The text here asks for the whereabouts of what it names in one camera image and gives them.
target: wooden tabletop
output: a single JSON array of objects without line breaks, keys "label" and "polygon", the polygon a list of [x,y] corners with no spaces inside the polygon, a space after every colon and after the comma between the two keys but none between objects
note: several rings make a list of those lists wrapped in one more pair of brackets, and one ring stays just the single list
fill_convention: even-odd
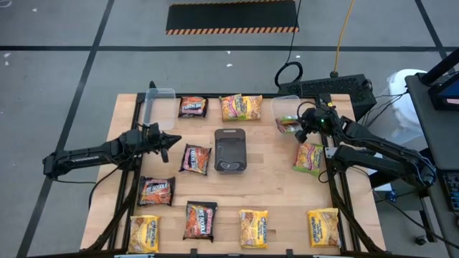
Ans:
[{"label": "wooden tabletop", "polygon": [[[118,96],[108,140],[117,138],[122,132],[130,129],[135,99],[134,94]],[[332,95],[332,100],[340,116],[354,118],[348,95]],[[313,105],[304,105],[304,109],[310,107]],[[179,173],[185,145],[188,143],[213,148],[214,131],[220,128],[241,128],[246,132],[247,169],[244,173],[221,175],[215,171],[214,150],[209,161],[208,176],[189,172]],[[339,254],[337,247],[310,246],[306,214],[312,209],[332,207],[330,189],[327,183],[318,182],[316,177],[292,169],[298,142],[292,135],[281,135],[276,129],[271,99],[264,99],[262,102],[261,120],[232,122],[222,122],[219,100],[210,99],[205,119],[177,118],[174,129],[166,132],[182,136],[182,139],[169,150],[169,163],[163,163],[161,157],[155,154],[145,155],[141,175],[154,178],[175,176],[173,205],[136,207],[134,212],[135,215],[161,217],[160,253],[189,253],[191,248],[197,248],[201,254],[285,254],[286,249],[293,249],[294,254]],[[320,144],[320,135],[309,135],[307,142]],[[98,178],[102,178],[114,168],[114,165],[101,166]],[[121,172],[113,174],[95,190],[82,248],[91,245],[111,220],[120,175]],[[357,221],[376,245],[385,249],[369,179],[354,168],[350,168],[346,175]],[[187,201],[218,203],[214,220],[214,243],[208,240],[182,240]],[[240,223],[237,213],[240,209],[268,210],[268,249],[240,248]],[[351,250],[349,225],[344,217],[341,217],[341,220],[347,248]],[[124,221],[122,219],[119,226],[117,247],[121,246]]]}]

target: gray floor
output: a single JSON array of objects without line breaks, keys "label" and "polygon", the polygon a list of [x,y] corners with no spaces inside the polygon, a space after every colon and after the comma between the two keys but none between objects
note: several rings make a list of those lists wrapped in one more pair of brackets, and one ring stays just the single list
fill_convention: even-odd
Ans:
[{"label": "gray floor", "polygon": [[[287,46],[290,34],[166,36],[171,3],[190,1],[115,0],[100,46]],[[422,0],[441,43],[459,46],[456,0]],[[43,157],[57,145],[70,103],[87,62],[108,0],[15,1],[0,8],[0,256],[15,257],[44,177]],[[350,0],[304,0],[295,46],[334,46]],[[356,0],[343,45],[348,47],[436,47],[415,0]],[[14,51],[12,46],[88,46],[88,51]],[[65,147],[102,143],[115,97],[142,92],[154,80],[177,92],[276,92],[273,78],[286,51],[97,52]],[[364,73],[374,94],[386,78],[405,68],[428,70],[440,53],[342,52],[340,75]],[[293,52],[303,79],[328,77],[334,52]],[[280,81],[295,76],[287,70]],[[96,179],[97,168],[74,171],[64,180]],[[87,216],[90,186],[52,185],[29,255],[75,252]],[[389,251],[444,257],[441,243],[417,247],[422,233],[397,212],[379,213]]]}]

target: black mat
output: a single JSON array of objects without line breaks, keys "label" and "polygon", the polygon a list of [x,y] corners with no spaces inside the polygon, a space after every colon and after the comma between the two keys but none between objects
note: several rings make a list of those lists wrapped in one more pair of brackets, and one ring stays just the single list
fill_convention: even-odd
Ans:
[{"label": "black mat", "polygon": [[282,33],[295,28],[293,0],[238,1],[232,3],[172,4],[166,33],[232,34]]}]

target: clear plastic container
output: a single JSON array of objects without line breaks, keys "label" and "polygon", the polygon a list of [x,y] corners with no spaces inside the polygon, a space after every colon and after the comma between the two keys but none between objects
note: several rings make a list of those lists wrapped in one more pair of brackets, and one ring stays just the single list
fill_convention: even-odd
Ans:
[{"label": "clear plastic container", "polygon": [[174,128],[176,114],[175,90],[171,88],[152,88],[145,95],[143,124],[158,123],[159,130]]},{"label": "clear plastic container", "polygon": [[296,109],[300,104],[301,101],[297,95],[274,97],[271,100],[271,110],[274,118],[296,116]]}]

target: black keyboard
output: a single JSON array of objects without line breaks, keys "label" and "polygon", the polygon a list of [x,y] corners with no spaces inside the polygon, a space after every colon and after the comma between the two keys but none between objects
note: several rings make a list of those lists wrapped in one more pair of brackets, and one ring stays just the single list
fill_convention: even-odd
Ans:
[{"label": "black keyboard", "polygon": [[336,78],[309,80],[281,84],[279,94],[315,97],[321,93],[348,94],[351,98],[354,114],[358,121],[374,105],[372,88],[366,83],[364,75],[350,75]]},{"label": "black keyboard", "polygon": [[459,211],[459,172],[443,172],[443,190],[452,211]]}]

